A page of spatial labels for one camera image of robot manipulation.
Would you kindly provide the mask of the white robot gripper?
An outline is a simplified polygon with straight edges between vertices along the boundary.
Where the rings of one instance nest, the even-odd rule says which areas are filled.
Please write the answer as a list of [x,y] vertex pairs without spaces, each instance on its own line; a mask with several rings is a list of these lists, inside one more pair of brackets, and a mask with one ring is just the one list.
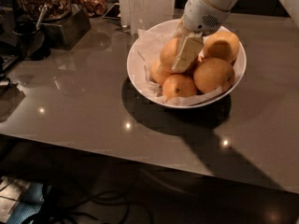
[[228,16],[228,10],[220,9],[208,0],[188,0],[182,20],[173,33],[173,37],[180,37],[180,41],[171,70],[184,73],[204,47],[203,34],[200,32],[218,30]]

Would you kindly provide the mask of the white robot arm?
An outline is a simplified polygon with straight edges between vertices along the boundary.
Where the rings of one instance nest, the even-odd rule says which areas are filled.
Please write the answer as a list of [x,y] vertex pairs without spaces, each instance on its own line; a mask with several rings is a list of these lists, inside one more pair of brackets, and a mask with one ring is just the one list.
[[238,0],[188,0],[174,37],[179,37],[178,53],[171,66],[174,73],[185,72],[203,47],[203,36],[216,32]]

